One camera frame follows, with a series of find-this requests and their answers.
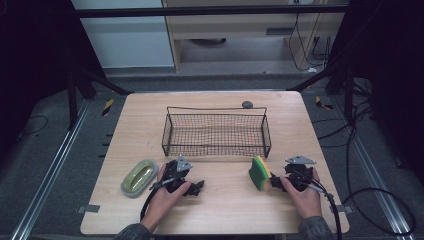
gray carpet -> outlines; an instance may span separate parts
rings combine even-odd
[[[118,85],[135,91],[197,91],[197,90],[248,90],[248,89],[285,89],[294,86],[306,75],[231,75],[231,76],[190,76],[190,77],[163,77],[145,79],[115,79]],[[322,94],[322,87],[312,86],[303,94],[311,121],[326,119],[340,119],[336,110],[328,110],[315,104],[315,95]],[[94,184],[100,171],[103,156],[107,152],[117,120],[120,115],[125,96],[119,96],[100,85],[95,85],[98,95],[91,101],[82,131],[64,163],[60,175],[51,190],[51,193],[40,212],[33,230],[33,238],[38,239],[79,239],[85,238],[79,226],[83,215],[76,212],[79,206],[86,205],[90,199]],[[108,116],[101,115],[106,101],[114,99]],[[332,99],[323,96],[329,104]],[[48,119],[43,128],[44,118],[32,118],[25,131],[34,132],[22,136],[9,154],[10,166],[2,169],[0,186],[0,235],[7,239],[22,218],[30,204],[38,186],[56,151],[58,150],[68,126],[68,108],[66,92],[39,102],[34,109],[34,116],[44,116]],[[424,200],[424,188],[414,174],[405,169],[399,169],[394,162],[394,156],[383,134],[368,114],[357,123],[357,137],[367,148],[367,151],[382,176],[389,190],[400,196],[417,219],[415,239],[424,239],[424,214],[421,203]],[[341,120],[328,120],[313,123],[317,136],[324,136],[343,126]],[[322,150],[332,173],[340,197],[346,198],[346,147],[331,147],[345,143],[348,132],[341,131],[336,135],[320,140]],[[372,186],[367,178],[358,154],[351,149],[349,170],[353,190]],[[374,193],[364,193],[357,198],[361,210],[379,224],[388,229],[390,225],[380,207]],[[373,227],[357,211],[348,214],[350,231],[344,235],[345,239],[397,239],[394,236]]]

black wire basket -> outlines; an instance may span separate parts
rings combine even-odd
[[[271,150],[266,110],[265,107],[167,107],[162,138],[165,156],[259,155],[266,158]]]

yellow sponge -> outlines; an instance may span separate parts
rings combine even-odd
[[[249,170],[250,178],[259,191],[264,190],[265,181],[271,177],[271,172],[260,156],[252,159],[252,167]]]

green scouring pad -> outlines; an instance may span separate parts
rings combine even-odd
[[[265,181],[271,177],[271,172],[260,156],[252,158],[252,167],[249,170],[250,178],[259,191],[264,190]]]
[[[158,166],[152,160],[139,162],[121,183],[122,192],[129,198],[136,198],[156,177]]]

person's hand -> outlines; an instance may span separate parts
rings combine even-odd
[[[315,180],[319,181],[315,168],[312,170],[312,175]],[[281,183],[293,200],[297,212],[303,220],[314,216],[322,216],[320,195],[317,191],[306,188],[303,192],[299,192],[287,178],[280,178]]]
[[[162,165],[157,175],[157,180],[160,181],[165,172],[166,164]],[[185,182],[173,193],[169,193],[165,186],[158,189],[155,196],[149,203],[146,215],[141,220],[150,233],[153,233],[162,219],[171,211],[172,207],[178,199],[190,188],[191,183]]]

